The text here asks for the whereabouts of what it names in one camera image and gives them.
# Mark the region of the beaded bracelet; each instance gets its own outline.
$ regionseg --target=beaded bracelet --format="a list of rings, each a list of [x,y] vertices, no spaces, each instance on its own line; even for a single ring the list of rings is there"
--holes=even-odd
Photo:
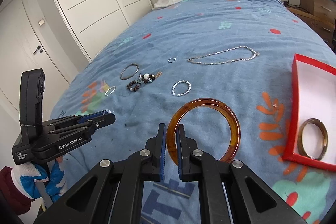
[[[138,89],[140,89],[140,85],[142,84],[147,84],[147,83],[151,83],[153,82],[158,76],[155,75],[150,75],[148,73],[145,73],[144,75],[141,75],[141,73],[139,73],[139,77],[137,78],[137,80],[133,80],[132,82],[130,82],[126,87],[128,90],[130,91],[137,91]]]

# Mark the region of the twisted silver bangle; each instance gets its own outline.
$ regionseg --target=twisted silver bangle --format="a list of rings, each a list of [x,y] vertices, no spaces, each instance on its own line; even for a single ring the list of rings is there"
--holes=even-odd
[[[176,87],[179,83],[187,83],[188,86],[189,86],[189,88],[188,88],[188,90],[187,90],[185,93],[182,93],[182,94],[175,94],[174,89],[175,89],[175,87]],[[173,85],[173,88],[172,88],[171,91],[172,91],[172,93],[173,93],[174,96],[178,96],[178,97],[179,97],[179,96],[184,96],[184,95],[188,94],[190,90],[191,90],[191,84],[190,84],[188,81],[182,80],[182,81],[178,81],[177,83],[175,83],[175,84]]]

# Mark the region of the wooden dresser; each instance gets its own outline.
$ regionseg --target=wooden dresser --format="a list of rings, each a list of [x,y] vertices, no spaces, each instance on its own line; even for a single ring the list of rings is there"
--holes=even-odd
[[[336,0],[300,0],[301,8],[287,8],[311,27],[334,50]]]
[[[300,0],[300,3],[310,14],[335,24],[336,0]]]
[[[333,46],[333,36],[335,31],[335,24],[323,20],[317,16],[306,13],[300,9],[289,8],[287,9],[304,21],[310,28],[312,28],[323,40],[324,42],[334,50]]]

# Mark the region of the red box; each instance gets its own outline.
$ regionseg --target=red box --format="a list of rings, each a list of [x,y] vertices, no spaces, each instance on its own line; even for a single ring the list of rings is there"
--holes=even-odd
[[[292,87],[292,117],[282,158],[319,169],[336,171],[336,68],[295,54],[292,65]],[[327,152],[320,161],[301,156],[297,152],[299,127],[309,118],[321,120],[328,131]]]

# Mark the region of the blue glove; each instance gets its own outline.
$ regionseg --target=blue glove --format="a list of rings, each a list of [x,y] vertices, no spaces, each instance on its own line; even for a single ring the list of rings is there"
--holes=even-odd
[[[41,197],[36,188],[36,181],[49,181],[47,172],[38,164],[30,162],[15,165],[11,171],[12,181],[15,187],[26,197],[37,199]],[[64,177],[62,158],[57,158],[50,172],[50,182],[46,186],[46,192],[53,202],[58,200],[67,190]]]
[[[50,182],[45,187],[45,190],[51,196],[53,202],[56,202],[68,190],[62,158],[55,160],[50,172]]]

